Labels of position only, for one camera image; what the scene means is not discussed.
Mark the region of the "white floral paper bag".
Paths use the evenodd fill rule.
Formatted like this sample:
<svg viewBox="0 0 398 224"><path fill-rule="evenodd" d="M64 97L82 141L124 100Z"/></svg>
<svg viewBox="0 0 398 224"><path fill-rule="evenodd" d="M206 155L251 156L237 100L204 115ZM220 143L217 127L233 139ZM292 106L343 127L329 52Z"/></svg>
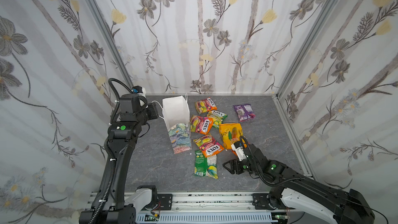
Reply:
<svg viewBox="0 0 398 224"><path fill-rule="evenodd" d="M167 97L162 102L152 101L161 108L159 116L165 122L174 154L192 149L188 95Z"/></svg>

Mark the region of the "green snack bag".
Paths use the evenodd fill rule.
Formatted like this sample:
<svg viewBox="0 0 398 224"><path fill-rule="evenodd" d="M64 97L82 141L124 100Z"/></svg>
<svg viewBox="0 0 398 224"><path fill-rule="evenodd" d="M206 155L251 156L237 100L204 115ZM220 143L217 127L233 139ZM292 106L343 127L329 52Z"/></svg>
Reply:
<svg viewBox="0 0 398 224"><path fill-rule="evenodd" d="M196 150L193 174L195 176L218 179L217 156L205 157L200 150Z"/></svg>

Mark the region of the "fox's candy bag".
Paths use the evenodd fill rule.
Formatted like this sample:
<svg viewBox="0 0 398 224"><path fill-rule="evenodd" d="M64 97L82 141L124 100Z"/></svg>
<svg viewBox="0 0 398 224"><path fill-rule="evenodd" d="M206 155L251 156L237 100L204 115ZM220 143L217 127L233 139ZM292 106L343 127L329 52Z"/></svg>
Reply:
<svg viewBox="0 0 398 224"><path fill-rule="evenodd" d="M206 158L217 155L224 150L224 147L211 135L194 139L193 142Z"/></svg>
<svg viewBox="0 0 398 224"><path fill-rule="evenodd" d="M199 114L217 110L217 106L210 97L197 101L195 103L195 108Z"/></svg>
<svg viewBox="0 0 398 224"><path fill-rule="evenodd" d="M190 119L190 131L207 135L210 132L213 123L213 120L209 117L192 115Z"/></svg>

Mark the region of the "yellow mango snack bag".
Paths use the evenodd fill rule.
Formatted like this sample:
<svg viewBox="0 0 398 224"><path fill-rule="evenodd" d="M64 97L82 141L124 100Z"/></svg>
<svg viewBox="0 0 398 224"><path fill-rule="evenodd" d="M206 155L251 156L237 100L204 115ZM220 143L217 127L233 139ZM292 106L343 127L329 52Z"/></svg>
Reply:
<svg viewBox="0 0 398 224"><path fill-rule="evenodd" d="M240 123L222 123L219 126L219 134L225 149L232 149L232 145L240 141L243 129Z"/></svg>

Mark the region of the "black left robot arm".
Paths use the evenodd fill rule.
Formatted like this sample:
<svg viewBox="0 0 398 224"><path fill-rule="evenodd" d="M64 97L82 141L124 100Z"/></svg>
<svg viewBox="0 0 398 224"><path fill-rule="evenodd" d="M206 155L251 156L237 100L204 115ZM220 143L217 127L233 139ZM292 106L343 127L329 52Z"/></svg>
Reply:
<svg viewBox="0 0 398 224"><path fill-rule="evenodd" d="M153 185L140 186L130 197L125 197L133 151L143 137L143 126L149 126L150 120L159 117L157 107L148 103L143 87L129 88L115 78L108 83L116 96L116 107L104 142L106 166L91 207L80 214L81 224L133 224L142 209L156 209L160 205Z"/></svg>

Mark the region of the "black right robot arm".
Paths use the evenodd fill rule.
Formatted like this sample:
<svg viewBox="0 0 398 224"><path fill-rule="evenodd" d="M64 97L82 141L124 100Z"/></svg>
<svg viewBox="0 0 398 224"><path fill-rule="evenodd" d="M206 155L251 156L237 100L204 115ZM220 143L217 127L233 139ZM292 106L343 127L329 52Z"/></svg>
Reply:
<svg viewBox="0 0 398 224"><path fill-rule="evenodd" d="M286 164L269 160L254 144L241 136L231 145L237 159L223 164L231 174L248 172L270 187L265 194L254 194L256 209L299 211L330 224L372 224L374 210L356 190L344 191L300 174Z"/></svg>

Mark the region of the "green Fox's spring tea bag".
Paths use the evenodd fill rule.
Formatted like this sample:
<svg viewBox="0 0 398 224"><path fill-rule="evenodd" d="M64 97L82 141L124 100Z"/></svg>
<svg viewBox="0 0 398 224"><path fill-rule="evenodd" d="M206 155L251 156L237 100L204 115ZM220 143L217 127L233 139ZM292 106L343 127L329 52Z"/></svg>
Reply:
<svg viewBox="0 0 398 224"><path fill-rule="evenodd" d="M212 126L215 127L216 129L219 129L219 126L228 117L228 115L217 110L212 110L207 113L207 117L212 119L213 121Z"/></svg>

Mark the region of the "Fox's candy bag top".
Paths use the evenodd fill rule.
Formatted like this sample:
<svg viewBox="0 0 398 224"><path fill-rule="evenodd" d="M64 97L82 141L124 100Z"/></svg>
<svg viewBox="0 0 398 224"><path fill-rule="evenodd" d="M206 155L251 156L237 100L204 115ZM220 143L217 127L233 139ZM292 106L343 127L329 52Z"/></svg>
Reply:
<svg viewBox="0 0 398 224"><path fill-rule="evenodd" d="M195 108L199 114L217 110L217 106L210 97L197 101L195 103Z"/></svg>

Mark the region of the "purple snack packet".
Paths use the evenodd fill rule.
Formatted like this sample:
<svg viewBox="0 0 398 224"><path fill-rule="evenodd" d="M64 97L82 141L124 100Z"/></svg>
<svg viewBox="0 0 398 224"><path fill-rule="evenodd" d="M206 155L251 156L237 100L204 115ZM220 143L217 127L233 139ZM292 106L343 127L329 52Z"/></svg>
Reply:
<svg viewBox="0 0 398 224"><path fill-rule="evenodd" d="M239 122L252 120L256 117L251 104L234 105L233 107L237 113Z"/></svg>

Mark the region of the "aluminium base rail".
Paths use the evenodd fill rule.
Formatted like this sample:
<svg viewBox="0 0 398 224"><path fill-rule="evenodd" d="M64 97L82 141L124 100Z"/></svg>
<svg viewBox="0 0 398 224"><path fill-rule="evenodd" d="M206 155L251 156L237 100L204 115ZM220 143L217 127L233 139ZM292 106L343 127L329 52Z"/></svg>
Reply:
<svg viewBox="0 0 398 224"><path fill-rule="evenodd" d="M252 194L268 194L266 191L226 191L226 192L158 192L158 194L172 194L172 207L168 211L137 211L134 217L127 217L128 224L136 224L139 214L149 214L159 218L163 213L271 213L278 224L302 224L309 217L302 211L290 209L255 209Z"/></svg>

